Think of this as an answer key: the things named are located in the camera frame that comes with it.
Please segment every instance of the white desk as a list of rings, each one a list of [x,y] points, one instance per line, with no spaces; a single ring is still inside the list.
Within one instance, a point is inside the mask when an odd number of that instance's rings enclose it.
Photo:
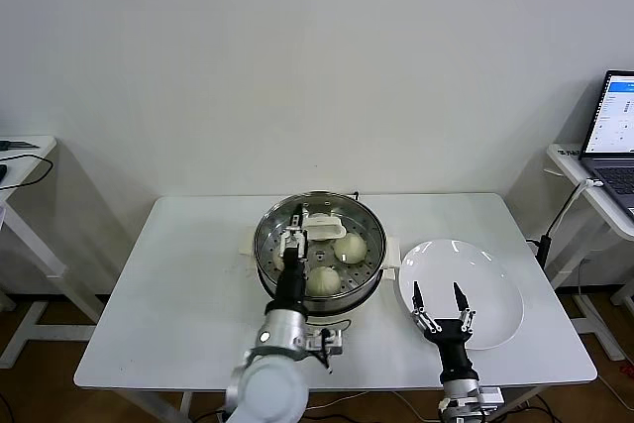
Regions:
[[[75,374],[83,387],[223,391],[254,342],[269,301],[253,262],[238,254],[245,230],[283,197],[167,197],[155,204]],[[405,253],[455,238],[501,258],[522,291],[516,337],[470,357],[481,383],[586,382],[596,370],[501,198],[494,194],[362,196]],[[438,388],[437,350],[384,280],[361,307],[333,374],[301,365],[311,389]],[[152,395],[125,392],[161,421],[188,421]]]
[[[573,183],[578,184],[589,178],[589,173],[579,161],[580,144],[552,144],[547,149],[548,157]],[[597,216],[589,217],[577,234],[566,244],[560,253],[546,265],[546,274],[551,279],[554,288],[559,287],[581,264],[583,259],[592,251],[592,246],[601,235],[610,229],[624,240],[634,241],[634,219],[623,211],[609,194],[600,187],[586,190],[583,196],[594,208]],[[625,304],[634,313],[634,279],[625,284],[612,295],[612,303]],[[614,361],[622,361],[625,357],[614,346],[614,338],[598,319],[598,312],[587,296],[575,296],[580,311],[585,318],[574,320],[575,327],[580,333],[593,333],[600,341],[608,356]]]
[[[37,149],[11,150],[0,152],[0,163],[7,164],[7,174],[0,182],[0,187],[17,185],[26,181],[29,174],[38,166],[36,158],[22,158],[4,162],[2,159],[22,154],[33,154],[45,158],[55,147],[52,136],[20,136],[2,137],[0,140],[25,141],[38,146]],[[46,186],[44,182],[32,185]],[[51,249],[38,237],[29,225],[20,218],[7,200],[15,192],[15,188],[0,191],[0,205],[6,210],[4,223],[36,254],[40,259],[35,262],[38,269],[47,279],[59,288],[79,309],[93,321],[99,320],[103,304],[92,291],[62,263]],[[5,309],[12,309],[15,304],[0,292],[0,302]],[[38,326],[38,320],[46,309],[45,302],[34,303],[13,338],[0,356],[0,369],[9,369],[18,359],[20,352],[29,340],[71,340],[87,341],[92,335],[93,326]]]

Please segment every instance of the black cable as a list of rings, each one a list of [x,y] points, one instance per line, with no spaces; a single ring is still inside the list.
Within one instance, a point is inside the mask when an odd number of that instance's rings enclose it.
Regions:
[[[551,410],[551,406],[548,404],[548,402],[544,399],[544,397],[542,395],[535,395],[537,396],[537,398],[539,399],[539,401],[541,401],[544,406],[546,407],[546,410],[548,411],[548,413],[551,415],[551,420],[553,421],[553,423],[562,423],[562,420],[560,420],[558,417],[555,416],[555,413],[553,413],[553,410]]]
[[[553,220],[553,223],[551,223],[551,226],[548,227],[548,230],[546,231],[546,236],[550,237],[551,235],[551,231],[553,230],[553,227],[555,226],[555,224],[557,223],[557,221],[559,220],[559,218],[562,216],[562,214],[564,213],[564,210],[566,210],[566,207],[568,207],[568,204],[571,202],[571,200],[573,199],[573,196],[575,196],[575,193],[577,193],[577,191],[580,189],[580,187],[582,187],[585,184],[584,181],[580,182],[575,189],[571,192],[571,194],[568,196],[568,198],[566,199],[566,203],[564,203],[564,206],[561,208],[561,210],[558,212],[558,214],[555,216],[555,219]]]
[[[9,190],[10,188],[20,188],[20,187],[26,187],[28,185],[34,185],[34,184],[44,180],[45,177],[47,175],[49,175],[49,172],[51,170],[53,170],[53,163],[50,160],[41,158],[40,156],[36,156],[35,154],[20,154],[19,156],[12,156],[10,158],[0,159],[0,162],[4,162],[5,160],[14,160],[14,159],[22,159],[22,158],[39,159],[42,162],[46,162],[49,165],[49,168],[47,169],[46,172],[44,172],[44,174],[42,174],[42,176],[40,178],[38,178],[36,180],[31,180],[30,182],[19,183],[18,185],[7,185],[6,187],[0,187],[0,190]]]
[[[361,421],[352,419],[350,416],[342,415],[341,413],[334,413],[332,415],[324,415],[324,416],[306,416],[306,415],[303,415],[301,417],[301,420],[306,419],[306,420],[319,421],[319,420],[329,420],[331,418],[339,418],[341,420],[346,420],[349,423],[363,423]]]
[[[541,411],[542,413],[546,413],[548,416],[550,416],[551,417],[551,421],[557,422],[557,423],[563,423],[562,420],[560,420],[558,417],[556,417],[552,412],[549,412],[547,409],[542,408],[541,406],[526,406],[526,407],[521,408],[519,410],[510,410],[510,411],[507,411],[506,413],[504,413],[503,415],[499,416],[498,418],[495,418],[490,423],[502,423],[503,421],[506,421],[506,417],[508,415],[513,415],[515,413],[522,413],[522,412],[528,411],[528,410]]]
[[[13,416],[13,410],[11,409],[11,405],[9,404],[9,402],[7,401],[7,399],[4,397],[4,395],[2,393],[0,393],[0,399],[2,400],[2,402],[4,403],[4,406],[7,407],[7,413],[9,413],[9,421],[11,423],[15,423],[16,419]]]
[[[328,351],[326,350],[326,338],[329,335],[327,329],[321,330],[321,355],[324,358],[324,362],[326,363],[326,369],[330,366],[328,364]]]
[[[324,358],[321,356],[321,353],[318,351],[308,351],[308,354],[310,354],[311,356],[313,356],[315,359],[317,359],[319,361],[319,363],[324,366],[326,369],[328,368],[328,361],[325,361]]]
[[[203,413],[202,415],[200,415],[198,418],[196,418],[193,423],[198,423],[200,420],[202,420],[203,418],[207,418],[208,416],[213,416],[213,415],[217,415],[218,413],[222,413],[223,411],[225,411],[224,409],[220,408],[219,410],[214,410],[214,411],[209,411],[207,413]]]

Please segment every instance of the laptop screen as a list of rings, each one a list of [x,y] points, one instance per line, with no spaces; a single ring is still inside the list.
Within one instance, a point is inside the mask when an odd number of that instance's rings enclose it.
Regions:
[[[634,75],[606,78],[584,151],[634,153]]]

